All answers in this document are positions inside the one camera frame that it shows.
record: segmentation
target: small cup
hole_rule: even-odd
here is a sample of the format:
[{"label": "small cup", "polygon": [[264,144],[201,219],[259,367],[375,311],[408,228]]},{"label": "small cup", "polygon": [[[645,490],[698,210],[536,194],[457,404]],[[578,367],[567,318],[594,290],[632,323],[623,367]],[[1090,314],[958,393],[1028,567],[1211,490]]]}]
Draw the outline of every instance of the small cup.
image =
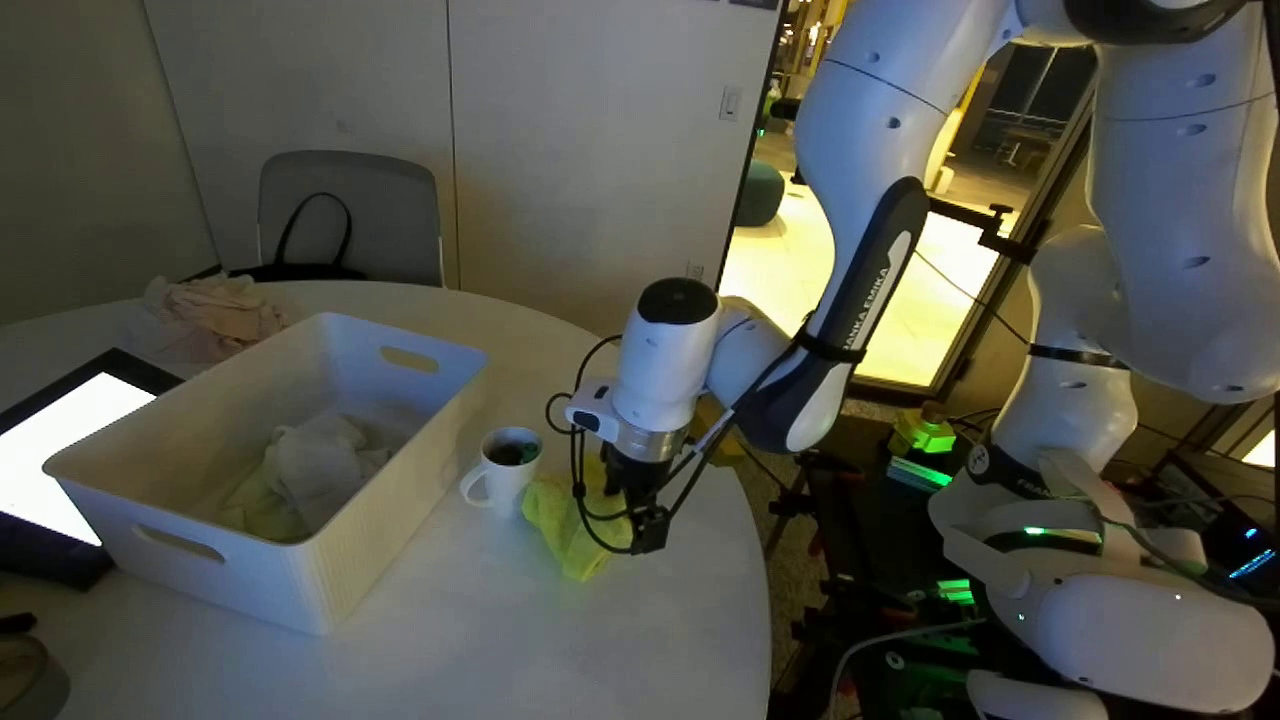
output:
[{"label": "small cup", "polygon": [[482,440],[474,468],[458,480],[458,497],[499,518],[518,510],[518,490],[536,474],[544,440],[536,426],[507,422]]}]

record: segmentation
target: white plastic bin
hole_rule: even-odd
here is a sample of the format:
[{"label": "white plastic bin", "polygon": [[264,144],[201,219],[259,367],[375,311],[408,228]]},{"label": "white plastic bin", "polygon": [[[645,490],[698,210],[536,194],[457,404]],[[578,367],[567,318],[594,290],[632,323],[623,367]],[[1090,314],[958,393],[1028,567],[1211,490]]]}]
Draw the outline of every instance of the white plastic bin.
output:
[{"label": "white plastic bin", "polygon": [[[462,470],[482,352],[313,314],[46,460],[121,567],[299,630],[331,630]],[[319,406],[405,422],[390,460],[313,535],[227,526],[216,502],[279,422]]]}]

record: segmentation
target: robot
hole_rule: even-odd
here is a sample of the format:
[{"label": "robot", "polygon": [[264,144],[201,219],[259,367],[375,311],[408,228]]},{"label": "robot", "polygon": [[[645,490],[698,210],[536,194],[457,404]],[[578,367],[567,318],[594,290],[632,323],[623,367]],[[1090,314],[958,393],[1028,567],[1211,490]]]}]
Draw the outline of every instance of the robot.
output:
[{"label": "robot", "polygon": [[[665,544],[682,497],[665,506],[658,490],[726,422],[773,453],[832,426],[923,228],[920,171],[968,74],[1011,39],[1095,45],[1095,223],[1037,255],[1037,342],[1015,393],[928,506],[943,555],[1060,689],[973,668],[968,697],[979,715],[1105,715],[1095,690],[1179,711],[1255,704],[1274,670],[1264,616],[1196,579],[1199,535],[1140,526],[1100,468],[1135,426],[1131,371],[1211,404],[1280,386],[1264,210],[1274,14],[1264,0],[860,0],[797,119],[837,237],[808,323],[784,334],[705,283],[658,278],[627,318],[617,380],[567,404],[575,434],[602,443],[606,490],[627,500],[627,553]],[[724,415],[689,449],[705,386]],[[987,544],[1025,525],[1087,526],[1105,546]]]}]

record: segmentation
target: chair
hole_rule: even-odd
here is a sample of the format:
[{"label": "chair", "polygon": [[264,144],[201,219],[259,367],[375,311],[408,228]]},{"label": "chair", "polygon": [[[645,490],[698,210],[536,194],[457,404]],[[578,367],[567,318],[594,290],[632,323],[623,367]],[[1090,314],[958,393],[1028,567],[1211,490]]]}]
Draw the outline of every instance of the chair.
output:
[{"label": "chair", "polygon": [[784,194],[789,194],[784,171],[753,161],[749,177],[735,192],[733,223],[735,228],[762,228],[775,216],[775,206],[784,204]]},{"label": "chair", "polygon": [[439,210],[429,167],[368,151],[279,151],[259,171],[257,278],[439,283]]}]

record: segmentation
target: white table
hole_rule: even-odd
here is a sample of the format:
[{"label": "white table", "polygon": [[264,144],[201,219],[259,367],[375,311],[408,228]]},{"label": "white table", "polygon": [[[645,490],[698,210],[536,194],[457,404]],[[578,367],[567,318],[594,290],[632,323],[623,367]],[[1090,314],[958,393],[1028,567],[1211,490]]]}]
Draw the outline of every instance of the white table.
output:
[{"label": "white table", "polygon": [[[541,419],[586,332],[482,294],[408,283],[279,283],[299,311],[348,311],[482,346],[499,415]],[[98,346],[136,302],[0,327],[0,404]],[[32,606],[71,675],[62,715],[697,715],[753,720],[766,704],[766,585],[749,500],[709,468],[645,558],[591,585],[558,579],[541,535],[490,525],[457,490],[408,553],[322,634],[279,630],[111,571],[90,593],[0,574],[0,616]]]}]

